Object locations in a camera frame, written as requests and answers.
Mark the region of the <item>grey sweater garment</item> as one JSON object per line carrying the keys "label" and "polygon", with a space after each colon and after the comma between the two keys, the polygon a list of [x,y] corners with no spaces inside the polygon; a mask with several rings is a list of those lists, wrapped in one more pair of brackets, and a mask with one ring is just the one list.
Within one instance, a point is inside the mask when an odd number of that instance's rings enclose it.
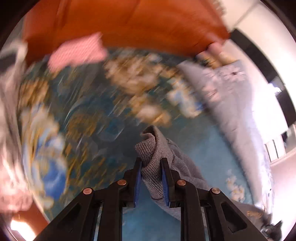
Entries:
{"label": "grey sweater garment", "polygon": [[195,187],[209,190],[201,171],[193,160],[184,154],[173,141],[165,138],[156,126],[149,126],[142,132],[143,140],[136,144],[135,149],[142,160],[142,179],[152,200],[165,212],[177,220],[181,219],[179,208],[168,208],[162,185],[161,159],[166,158],[169,167],[178,171],[181,179],[189,181]]}

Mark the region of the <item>teal floral bed blanket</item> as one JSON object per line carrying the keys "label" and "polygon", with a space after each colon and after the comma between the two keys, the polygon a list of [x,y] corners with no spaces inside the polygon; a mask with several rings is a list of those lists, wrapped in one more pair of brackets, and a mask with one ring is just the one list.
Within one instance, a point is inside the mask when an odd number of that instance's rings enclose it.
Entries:
{"label": "teal floral bed blanket", "polygon": [[105,61],[56,73],[48,60],[33,63],[23,76],[18,114],[25,174],[49,221],[83,188],[103,189],[122,178],[150,125],[175,142],[210,184],[253,204],[218,121],[177,69],[180,57],[116,49]]}

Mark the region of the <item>light grey floral duvet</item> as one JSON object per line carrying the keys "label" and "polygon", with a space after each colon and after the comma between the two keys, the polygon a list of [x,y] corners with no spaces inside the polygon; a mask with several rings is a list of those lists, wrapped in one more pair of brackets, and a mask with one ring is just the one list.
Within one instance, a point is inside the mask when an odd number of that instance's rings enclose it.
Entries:
{"label": "light grey floral duvet", "polygon": [[252,114],[253,91],[241,61],[216,69],[190,61],[178,65],[201,95],[238,157],[257,207],[272,213],[273,177],[267,151]]}

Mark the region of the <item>pink floral pillow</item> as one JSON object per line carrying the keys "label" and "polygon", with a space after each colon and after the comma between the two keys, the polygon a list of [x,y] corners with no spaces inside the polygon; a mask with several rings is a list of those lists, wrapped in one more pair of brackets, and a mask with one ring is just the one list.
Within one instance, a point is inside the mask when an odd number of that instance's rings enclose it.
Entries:
{"label": "pink floral pillow", "polygon": [[215,42],[208,46],[206,51],[196,55],[196,60],[203,66],[216,69],[237,60],[222,49],[222,45]]}

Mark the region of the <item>pink striped cloth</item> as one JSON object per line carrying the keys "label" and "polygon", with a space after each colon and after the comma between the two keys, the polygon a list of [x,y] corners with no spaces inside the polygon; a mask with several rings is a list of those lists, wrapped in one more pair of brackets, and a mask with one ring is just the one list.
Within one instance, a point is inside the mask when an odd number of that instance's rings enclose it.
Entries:
{"label": "pink striped cloth", "polygon": [[76,67],[100,62],[107,56],[107,49],[103,46],[101,34],[98,32],[64,42],[50,55],[47,65],[51,72],[57,72],[66,66]]}

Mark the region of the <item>orange wooden headboard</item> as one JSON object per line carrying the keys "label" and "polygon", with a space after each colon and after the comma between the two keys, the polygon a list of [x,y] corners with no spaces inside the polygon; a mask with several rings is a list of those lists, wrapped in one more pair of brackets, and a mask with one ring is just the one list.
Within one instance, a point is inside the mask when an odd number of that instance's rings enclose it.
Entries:
{"label": "orange wooden headboard", "polygon": [[62,43],[99,32],[106,47],[132,47],[193,57],[229,38],[210,1],[39,1],[25,16],[27,61]]}

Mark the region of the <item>dark doorway frame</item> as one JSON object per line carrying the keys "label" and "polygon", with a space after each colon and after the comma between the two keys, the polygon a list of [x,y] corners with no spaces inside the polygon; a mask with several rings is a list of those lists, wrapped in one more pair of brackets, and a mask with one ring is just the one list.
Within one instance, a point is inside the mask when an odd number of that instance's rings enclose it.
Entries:
{"label": "dark doorway frame", "polygon": [[240,32],[240,30],[234,29],[230,33],[230,39],[251,59],[268,83],[274,84],[274,87],[280,88],[280,92],[275,95],[283,111],[287,125],[290,127],[295,123],[295,107],[276,69],[260,49]]}

